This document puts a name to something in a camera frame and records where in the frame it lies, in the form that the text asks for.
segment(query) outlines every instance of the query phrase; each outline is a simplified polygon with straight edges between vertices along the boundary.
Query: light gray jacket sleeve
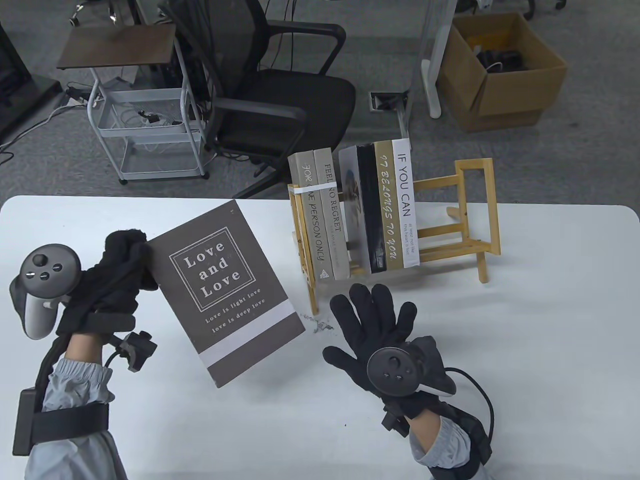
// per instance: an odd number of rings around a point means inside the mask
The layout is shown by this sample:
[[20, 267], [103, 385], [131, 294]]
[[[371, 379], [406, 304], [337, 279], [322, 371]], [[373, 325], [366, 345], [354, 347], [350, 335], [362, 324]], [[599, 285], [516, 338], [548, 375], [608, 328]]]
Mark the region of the light gray jacket sleeve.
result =
[[[456, 423], [440, 417], [440, 432], [430, 450], [425, 453], [413, 432], [409, 432], [409, 443], [415, 461], [425, 467], [456, 468], [469, 461], [471, 440], [467, 432]], [[480, 469], [471, 480], [492, 480], [480, 464]]]
[[[115, 397], [107, 389], [112, 370], [98, 364], [61, 359], [49, 376], [43, 411], [73, 408]], [[109, 432], [34, 445], [25, 480], [126, 480]]]

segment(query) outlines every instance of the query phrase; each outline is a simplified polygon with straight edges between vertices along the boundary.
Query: table surface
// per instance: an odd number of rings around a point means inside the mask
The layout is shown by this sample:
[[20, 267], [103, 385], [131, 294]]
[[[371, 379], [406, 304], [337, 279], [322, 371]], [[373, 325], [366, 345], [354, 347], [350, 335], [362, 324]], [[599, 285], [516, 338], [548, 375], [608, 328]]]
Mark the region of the table surface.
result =
[[[86, 267], [113, 230], [154, 237], [225, 201], [14, 197], [0, 211], [0, 285], [41, 244], [71, 246]], [[407, 441], [380, 425], [379, 401], [323, 362], [322, 348], [344, 341], [337, 329], [314, 333], [287, 201], [238, 204], [307, 332], [218, 390], [163, 296], [141, 293], [138, 329], [158, 349], [137, 374], [115, 360], [109, 384], [111, 431], [129, 477], [427, 478]], [[419, 223], [443, 223], [444, 207], [419, 204]], [[469, 212], [472, 234], [487, 238], [486, 206]], [[487, 257], [488, 284], [478, 282], [470, 257], [382, 278], [397, 305], [418, 305], [415, 334], [433, 335], [445, 364], [469, 372], [491, 397], [488, 466], [496, 480], [637, 478], [637, 216], [581, 205], [500, 205], [499, 214], [503, 254]], [[26, 460], [10, 454], [17, 399], [32, 386], [50, 339], [26, 338], [7, 290], [0, 290], [0, 465], [3, 478], [18, 478]], [[317, 319], [336, 326], [324, 293]], [[452, 403], [487, 422], [482, 397], [455, 380]]]
[[175, 25], [74, 28], [58, 68], [127, 67], [169, 63]]

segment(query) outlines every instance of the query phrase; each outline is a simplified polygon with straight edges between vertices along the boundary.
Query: wooden book stand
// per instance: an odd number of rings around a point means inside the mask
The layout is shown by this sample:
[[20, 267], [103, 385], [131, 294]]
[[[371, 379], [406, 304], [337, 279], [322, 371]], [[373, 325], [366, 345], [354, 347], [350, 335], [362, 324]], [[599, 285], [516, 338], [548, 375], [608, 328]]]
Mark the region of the wooden book stand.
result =
[[[447, 207], [447, 214], [458, 220], [458, 223], [450, 225], [439, 225], [436, 227], [418, 229], [418, 238], [435, 237], [439, 235], [460, 232], [461, 241], [452, 242], [445, 245], [438, 245], [431, 248], [420, 249], [420, 261], [429, 262], [432, 260], [450, 259], [461, 255], [475, 254], [477, 259], [478, 279], [480, 282], [489, 281], [486, 270], [485, 253], [500, 255], [500, 230], [498, 226], [498, 204], [495, 197], [495, 177], [493, 175], [493, 159], [479, 158], [470, 160], [456, 160], [456, 173], [447, 177], [435, 179], [416, 180], [413, 182], [413, 190], [427, 190], [456, 186], [458, 188], [458, 206]], [[465, 190], [465, 170], [483, 170], [484, 184], [486, 186], [486, 203], [489, 208], [489, 229], [490, 241], [472, 239], [469, 236], [469, 221], [467, 214], [467, 192]], [[311, 311], [314, 315], [318, 313], [316, 299], [316, 278], [313, 272], [311, 261], [311, 249], [307, 237], [307, 227], [302, 208], [302, 194], [293, 193], [297, 185], [289, 185], [289, 200], [293, 212], [294, 224], [296, 227], [296, 238], [298, 240], [298, 253], [302, 272], [307, 279], [309, 300]], [[351, 276], [365, 275], [364, 268], [351, 263]]]

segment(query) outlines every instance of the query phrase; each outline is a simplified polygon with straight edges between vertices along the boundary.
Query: open cardboard box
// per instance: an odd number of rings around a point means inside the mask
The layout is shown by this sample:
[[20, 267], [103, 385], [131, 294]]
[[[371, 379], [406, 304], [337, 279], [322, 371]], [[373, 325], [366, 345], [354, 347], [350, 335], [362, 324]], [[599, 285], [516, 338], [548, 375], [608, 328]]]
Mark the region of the open cardboard box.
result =
[[[488, 74], [474, 55], [483, 50], [518, 50], [526, 71]], [[556, 101], [566, 63], [517, 13], [474, 15], [453, 20], [438, 89], [467, 132], [535, 125]]]

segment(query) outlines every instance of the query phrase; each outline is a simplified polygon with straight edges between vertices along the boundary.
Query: book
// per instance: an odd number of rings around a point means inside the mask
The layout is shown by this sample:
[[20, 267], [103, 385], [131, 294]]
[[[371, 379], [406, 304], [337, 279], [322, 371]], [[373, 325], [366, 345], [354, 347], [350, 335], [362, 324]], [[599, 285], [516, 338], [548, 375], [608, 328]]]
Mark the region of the book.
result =
[[[316, 160], [312, 150], [289, 156], [289, 166], [291, 167], [291, 180], [294, 184], [300, 187], [318, 185]], [[304, 192], [302, 206], [314, 277], [316, 281], [333, 278], [320, 190]]]
[[396, 188], [400, 232], [403, 246], [404, 268], [420, 264], [420, 245], [415, 219], [415, 196], [413, 193], [413, 172], [411, 169], [411, 144], [408, 138], [392, 140], [394, 166], [396, 168]]
[[235, 200], [148, 244], [151, 273], [217, 387], [305, 331]]
[[[333, 157], [330, 148], [322, 148], [314, 151], [316, 160], [316, 170], [318, 183], [335, 182], [335, 170], [333, 168]], [[324, 212], [326, 223], [326, 236], [331, 257], [333, 276], [336, 280], [345, 280], [351, 276], [349, 267], [349, 254], [347, 251], [347, 241], [344, 235], [344, 224], [342, 222], [342, 210], [338, 200], [337, 187], [320, 190], [320, 200]]]
[[376, 150], [376, 166], [378, 168], [378, 190], [380, 193], [380, 211], [385, 238], [387, 270], [397, 270], [404, 268], [404, 262], [398, 213], [394, 148], [391, 140], [374, 142], [374, 148]]
[[378, 194], [378, 169], [376, 167], [376, 151], [373, 143], [357, 146], [358, 169], [362, 184], [362, 205], [364, 207], [367, 245], [369, 247], [369, 263], [371, 273], [379, 273], [387, 269], [385, 255], [385, 237], [382, 231], [380, 213], [380, 196]]
[[367, 231], [364, 225], [364, 207], [360, 196], [362, 186], [360, 184], [357, 148], [354, 146], [340, 150], [338, 152], [338, 162], [340, 164], [340, 179], [344, 198], [344, 224], [347, 231], [347, 240], [349, 241], [351, 260], [367, 273], [371, 273]]

